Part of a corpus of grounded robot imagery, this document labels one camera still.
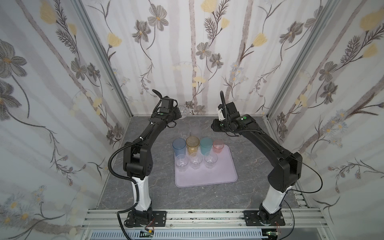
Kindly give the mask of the blue plastic cup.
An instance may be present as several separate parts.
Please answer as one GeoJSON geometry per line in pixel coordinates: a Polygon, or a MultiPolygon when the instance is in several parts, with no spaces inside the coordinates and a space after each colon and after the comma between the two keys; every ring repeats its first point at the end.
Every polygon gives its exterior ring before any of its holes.
{"type": "Polygon", "coordinates": [[[186,141],[182,138],[177,138],[173,141],[173,149],[175,157],[186,154],[186,141]]]}

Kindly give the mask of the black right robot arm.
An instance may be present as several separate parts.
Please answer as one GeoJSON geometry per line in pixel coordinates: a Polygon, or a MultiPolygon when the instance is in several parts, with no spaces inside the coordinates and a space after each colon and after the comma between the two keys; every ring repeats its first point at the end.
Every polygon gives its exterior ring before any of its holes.
{"type": "Polygon", "coordinates": [[[214,132],[243,136],[258,148],[268,159],[273,169],[268,174],[270,187],[266,198],[259,206],[258,221],[264,226],[284,226],[282,203],[288,191],[301,177],[302,156],[292,153],[265,133],[256,120],[248,114],[240,115],[233,102],[226,103],[220,91],[222,103],[218,106],[219,117],[211,125],[214,132]]]}

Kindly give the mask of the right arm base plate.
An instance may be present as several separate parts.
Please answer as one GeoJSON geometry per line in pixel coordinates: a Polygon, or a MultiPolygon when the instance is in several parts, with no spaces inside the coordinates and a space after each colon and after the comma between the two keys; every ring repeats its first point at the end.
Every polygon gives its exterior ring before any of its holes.
{"type": "Polygon", "coordinates": [[[285,226],[285,219],[282,215],[281,210],[276,213],[270,214],[265,210],[261,211],[243,211],[244,220],[246,226],[266,226],[266,227],[277,227],[285,226]]]}

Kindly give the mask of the clear faceted tumbler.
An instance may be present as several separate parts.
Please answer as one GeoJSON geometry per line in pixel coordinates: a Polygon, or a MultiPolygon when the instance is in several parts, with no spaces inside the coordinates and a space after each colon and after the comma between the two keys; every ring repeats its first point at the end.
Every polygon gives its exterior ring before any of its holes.
{"type": "Polygon", "coordinates": [[[178,155],[175,158],[176,169],[179,172],[185,172],[189,167],[189,158],[186,155],[178,155]]]}
{"type": "Polygon", "coordinates": [[[185,106],[178,106],[178,109],[180,111],[180,119],[184,119],[189,116],[189,109],[185,106]]]}
{"type": "Polygon", "coordinates": [[[194,170],[197,170],[197,169],[199,169],[201,167],[203,158],[202,158],[201,154],[196,152],[196,153],[192,153],[191,155],[189,155],[189,160],[190,160],[190,163],[191,163],[191,167],[194,170]]]}
{"type": "Polygon", "coordinates": [[[216,163],[218,161],[218,156],[216,153],[209,152],[204,155],[205,160],[205,166],[208,169],[212,169],[216,166],[216,163]]]}

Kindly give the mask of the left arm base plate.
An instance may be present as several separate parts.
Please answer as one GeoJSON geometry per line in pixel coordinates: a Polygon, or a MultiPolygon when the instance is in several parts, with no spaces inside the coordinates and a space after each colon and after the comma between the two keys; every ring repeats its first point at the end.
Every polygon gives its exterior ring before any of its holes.
{"type": "Polygon", "coordinates": [[[130,211],[124,222],[127,228],[133,227],[165,227],[167,211],[130,211]]]}

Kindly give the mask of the pink plastic cup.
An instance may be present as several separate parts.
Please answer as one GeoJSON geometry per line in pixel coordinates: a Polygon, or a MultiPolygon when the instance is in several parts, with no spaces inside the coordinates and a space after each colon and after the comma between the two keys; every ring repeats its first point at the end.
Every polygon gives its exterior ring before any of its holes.
{"type": "Polygon", "coordinates": [[[224,142],[222,140],[214,140],[213,142],[213,151],[214,153],[216,154],[219,154],[222,152],[223,148],[224,148],[224,142]]]}

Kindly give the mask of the yellow plastic cup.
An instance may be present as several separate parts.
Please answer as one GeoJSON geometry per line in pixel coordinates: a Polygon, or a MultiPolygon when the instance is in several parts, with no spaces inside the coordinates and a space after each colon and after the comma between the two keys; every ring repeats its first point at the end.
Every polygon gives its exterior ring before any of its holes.
{"type": "Polygon", "coordinates": [[[186,145],[187,145],[187,151],[189,155],[196,154],[198,152],[200,140],[195,136],[190,136],[186,140],[186,145]]]}

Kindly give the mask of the teal dimpled plastic cup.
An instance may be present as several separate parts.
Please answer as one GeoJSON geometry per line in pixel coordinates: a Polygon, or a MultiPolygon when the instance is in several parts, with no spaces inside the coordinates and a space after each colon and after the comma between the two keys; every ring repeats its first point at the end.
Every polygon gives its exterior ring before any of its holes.
{"type": "Polygon", "coordinates": [[[213,146],[213,140],[209,137],[202,138],[200,140],[200,149],[201,149],[201,154],[204,156],[207,153],[211,152],[213,146]]]}

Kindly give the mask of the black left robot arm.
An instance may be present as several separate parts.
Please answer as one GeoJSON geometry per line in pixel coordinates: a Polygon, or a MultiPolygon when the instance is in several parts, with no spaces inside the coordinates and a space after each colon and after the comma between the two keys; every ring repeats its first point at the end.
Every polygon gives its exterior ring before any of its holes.
{"type": "Polygon", "coordinates": [[[129,212],[126,227],[146,226],[153,220],[152,200],[149,193],[149,175],[153,169],[152,146],[160,133],[182,118],[177,100],[153,90],[160,98],[149,118],[149,124],[132,146],[123,150],[123,170],[136,182],[133,183],[136,206],[129,212]]]}

